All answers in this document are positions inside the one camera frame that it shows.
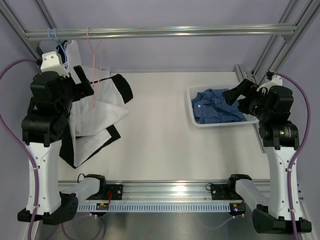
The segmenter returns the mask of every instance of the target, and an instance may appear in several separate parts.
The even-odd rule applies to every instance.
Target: blue checkered shirt
[[[198,92],[191,101],[194,119],[198,124],[245,122],[247,119],[238,110],[238,101],[228,105],[223,92],[228,89],[208,89]]]

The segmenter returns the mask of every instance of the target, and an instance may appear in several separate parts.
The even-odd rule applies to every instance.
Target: cable tie
[[[38,204],[38,205],[33,205],[33,210],[34,209],[37,209],[37,208],[39,208],[40,207],[40,204]]]

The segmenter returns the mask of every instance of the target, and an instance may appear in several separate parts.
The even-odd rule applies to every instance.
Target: white plastic basket
[[[247,121],[239,121],[239,122],[226,122],[226,123],[211,123],[211,124],[200,124],[197,123],[194,117],[194,110],[191,104],[191,100],[197,96],[197,93],[202,93],[207,89],[233,89],[237,85],[225,85],[225,86],[217,86],[217,85],[196,85],[190,86],[187,89],[187,101],[188,108],[192,123],[200,128],[203,127],[220,127],[220,126],[239,126],[239,125],[248,125],[248,124],[256,124],[259,120],[255,116],[243,114]]]

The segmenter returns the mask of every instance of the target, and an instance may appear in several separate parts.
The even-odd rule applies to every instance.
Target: white table surface
[[[187,88],[237,84],[234,72],[122,73],[133,91],[129,115],[115,124],[121,138],[77,169],[59,160],[59,180],[78,174],[115,181],[221,180],[231,174],[269,179],[252,125],[199,129]]]

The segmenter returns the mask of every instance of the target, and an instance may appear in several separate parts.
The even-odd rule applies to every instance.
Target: pink hanger
[[[103,66],[104,60],[105,60],[105,52],[106,52],[106,48],[107,48],[107,41],[106,40],[100,40],[99,43],[97,44],[97,46],[94,48],[91,44],[90,38],[89,38],[89,30],[90,27],[88,27],[86,29],[86,39],[89,42],[90,48],[92,50],[92,54],[93,54],[93,71],[92,71],[92,87],[94,90],[94,94],[92,96],[92,106],[95,107],[96,106],[96,102],[98,99],[98,94],[99,94],[99,86],[100,86],[100,80],[101,80],[101,68]],[[95,84],[96,81],[96,52],[98,47],[100,46],[100,44],[103,42],[103,49],[102,49],[102,60],[100,63],[100,68],[99,68],[99,74],[98,74],[98,81],[97,84]]]

